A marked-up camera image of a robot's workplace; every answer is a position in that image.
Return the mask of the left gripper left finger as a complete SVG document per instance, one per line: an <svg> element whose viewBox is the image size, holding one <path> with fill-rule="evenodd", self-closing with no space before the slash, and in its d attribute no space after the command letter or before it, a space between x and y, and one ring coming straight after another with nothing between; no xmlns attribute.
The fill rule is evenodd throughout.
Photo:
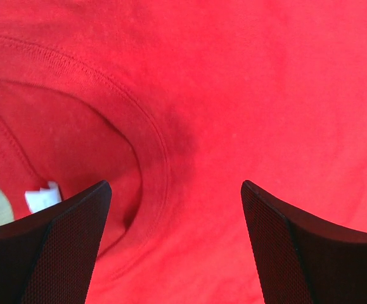
<svg viewBox="0 0 367 304"><path fill-rule="evenodd" d="M101 181L0 226L0 303L85 303L112 190Z"/></svg>

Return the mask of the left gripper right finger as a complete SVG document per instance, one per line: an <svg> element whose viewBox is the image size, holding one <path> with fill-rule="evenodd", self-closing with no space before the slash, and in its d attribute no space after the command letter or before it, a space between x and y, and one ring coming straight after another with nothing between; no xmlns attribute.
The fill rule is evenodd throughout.
<svg viewBox="0 0 367 304"><path fill-rule="evenodd" d="M265 303L367 303L367 232L321 219L249 180L241 200Z"/></svg>

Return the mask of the red t shirt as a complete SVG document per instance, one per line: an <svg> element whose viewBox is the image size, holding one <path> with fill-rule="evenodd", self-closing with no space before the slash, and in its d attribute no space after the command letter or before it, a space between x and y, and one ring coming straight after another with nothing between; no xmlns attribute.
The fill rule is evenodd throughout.
<svg viewBox="0 0 367 304"><path fill-rule="evenodd" d="M101 180L88 303L262 303L251 180L367 232L367 1L0 1L0 190Z"/></svg>

